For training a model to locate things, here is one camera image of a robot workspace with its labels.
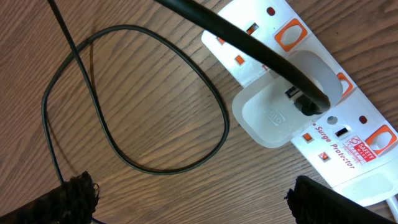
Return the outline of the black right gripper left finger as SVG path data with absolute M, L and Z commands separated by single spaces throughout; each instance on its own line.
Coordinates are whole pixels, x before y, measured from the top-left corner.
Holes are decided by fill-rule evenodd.
M 1 224 L 87 224 L 99 200 L 99 185 L 87 171 L 1 216 Z

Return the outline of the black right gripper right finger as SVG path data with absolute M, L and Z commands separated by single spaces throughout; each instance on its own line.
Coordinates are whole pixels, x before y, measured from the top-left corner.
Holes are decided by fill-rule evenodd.
M 285 199 L 297 224 L 394 223 L 304 175 Z

